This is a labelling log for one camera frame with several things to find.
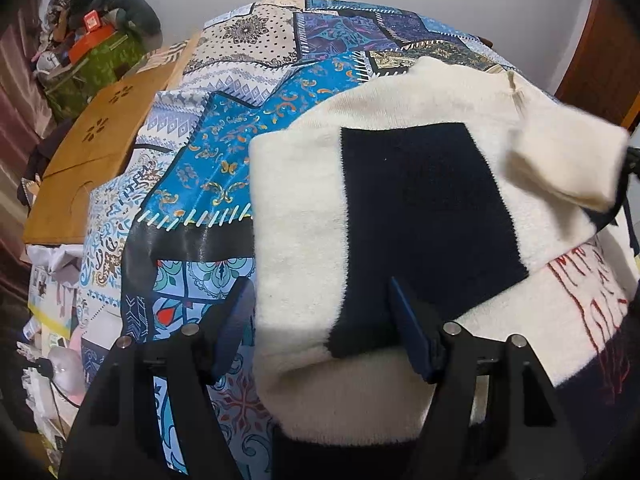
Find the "cream and navy striped sweater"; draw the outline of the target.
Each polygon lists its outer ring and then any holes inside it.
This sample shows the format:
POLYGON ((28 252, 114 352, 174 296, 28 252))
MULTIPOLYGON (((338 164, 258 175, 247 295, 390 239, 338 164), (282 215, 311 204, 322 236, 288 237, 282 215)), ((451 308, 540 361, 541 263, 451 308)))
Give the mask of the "cream and navy striped sweater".
POLYGON ((588 474, 630 463, 638 272, 620 201, 625 129, 521 75, 424 56, 356 81, 288 80, 250 142, 254 376, 277 479, 408 479, 433 387, 399 282, 442 322, 532 343, 588 474))

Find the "pile of colourful clothes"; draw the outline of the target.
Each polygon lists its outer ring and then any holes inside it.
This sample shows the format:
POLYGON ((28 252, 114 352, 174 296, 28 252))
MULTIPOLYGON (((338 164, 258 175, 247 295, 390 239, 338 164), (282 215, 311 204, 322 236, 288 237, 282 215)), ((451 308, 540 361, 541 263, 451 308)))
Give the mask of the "pile of colourful clothes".
POLYGON ((84 16, 93 0, 49 0, 41 20, 40 49, 62 44, 74 30, 84 26, 84 16))

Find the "blue patchwork bed cover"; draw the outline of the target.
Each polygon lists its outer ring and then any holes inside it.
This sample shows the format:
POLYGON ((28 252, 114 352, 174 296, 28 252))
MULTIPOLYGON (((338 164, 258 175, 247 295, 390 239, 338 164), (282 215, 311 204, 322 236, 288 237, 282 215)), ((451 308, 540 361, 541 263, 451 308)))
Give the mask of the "blue patchwork bed cover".
MULTIPOLYGON (((81 359, 98 384, 93 411, 118 426, 122 378, 143 380, 137 429, 156 468, 186 478, 170 404, 166 349, 238 278, 256 278, 250 141, 421 56, 477 70, 506 60, 477 36, 408 11, 343 0, 265 0, 209 21, 182 81, 155 98, 120 176, 91 195, 80 274, 81 359)), ((230 370, 213 385, 204 425, 224 439, 243 479, 396 478, 416 455, 401 443, 314 443, 288 437, 260 402, 250 315, 230 370)))

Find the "wooden lap desk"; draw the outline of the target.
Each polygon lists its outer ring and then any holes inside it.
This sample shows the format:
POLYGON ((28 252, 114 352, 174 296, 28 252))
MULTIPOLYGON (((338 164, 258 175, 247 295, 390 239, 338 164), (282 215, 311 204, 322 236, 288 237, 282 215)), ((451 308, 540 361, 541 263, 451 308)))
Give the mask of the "wooden lap desk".
POLYGON ((165 64, 103 88, 80 114, 42 177, 23 232, 27 245, 81 243, 90 193, 124 170, 132 142, 175 65, 165 64))

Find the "green fabric storage bag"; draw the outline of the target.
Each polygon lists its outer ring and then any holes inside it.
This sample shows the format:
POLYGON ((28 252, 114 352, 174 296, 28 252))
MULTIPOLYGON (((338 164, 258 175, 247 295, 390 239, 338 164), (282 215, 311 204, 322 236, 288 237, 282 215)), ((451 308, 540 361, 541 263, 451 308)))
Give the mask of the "green fabric storage bag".
POLYGON ((134 36, 114 32, 76 63, 43 76, 43 93, 54 119, 78 117, 100 90, 119 81, 143 55, 142 43, 134 36))

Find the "pink striped curtain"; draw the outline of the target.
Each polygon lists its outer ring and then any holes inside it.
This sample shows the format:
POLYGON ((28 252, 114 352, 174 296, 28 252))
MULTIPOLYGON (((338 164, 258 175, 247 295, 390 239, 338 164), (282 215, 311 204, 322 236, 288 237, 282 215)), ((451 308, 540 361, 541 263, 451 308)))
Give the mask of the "pink striped curtain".
POLYGON ((29 267, 21 260, 26 207, 18 200, 29 155, 54 127, 32 74, 40 44, 41 0, 16 0, 1 29, 1 292, 24 299, 29 267))

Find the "brown wooden door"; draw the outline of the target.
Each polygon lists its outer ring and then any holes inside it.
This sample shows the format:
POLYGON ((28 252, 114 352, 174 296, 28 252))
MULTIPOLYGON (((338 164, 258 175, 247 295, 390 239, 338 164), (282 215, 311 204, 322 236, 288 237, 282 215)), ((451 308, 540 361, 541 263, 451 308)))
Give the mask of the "brown wooden door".
POLYGON ((582 36, 555 96, 631 130, 639 122, 639 55, 639 34, 618 5, 591 0, 582 36))

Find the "orange red box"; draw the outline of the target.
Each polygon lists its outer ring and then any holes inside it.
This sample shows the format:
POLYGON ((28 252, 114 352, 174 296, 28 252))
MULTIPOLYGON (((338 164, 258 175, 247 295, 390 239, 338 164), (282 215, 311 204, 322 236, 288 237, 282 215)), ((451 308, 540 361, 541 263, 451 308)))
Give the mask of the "orange red box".
POLYGON ((76 39, 68 52, 72 64, 77 63, 86 53, 102 44, 115 32, 115 27, 102 21, 96 10, 92 10, 84 16, 84 24, 85 35, 76 39))

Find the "dark green plush toy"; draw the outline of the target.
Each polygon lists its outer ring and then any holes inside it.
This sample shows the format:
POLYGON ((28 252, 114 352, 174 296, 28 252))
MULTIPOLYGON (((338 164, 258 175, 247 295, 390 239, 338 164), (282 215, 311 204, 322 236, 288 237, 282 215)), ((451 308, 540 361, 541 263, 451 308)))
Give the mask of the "dark green plush toy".
POLYGON ((114 14, 115 27, 134 32, 145 50, 153 51, 162 46, 160 18, 146 0, 103 0, 101 6, 108 14, 114 14))

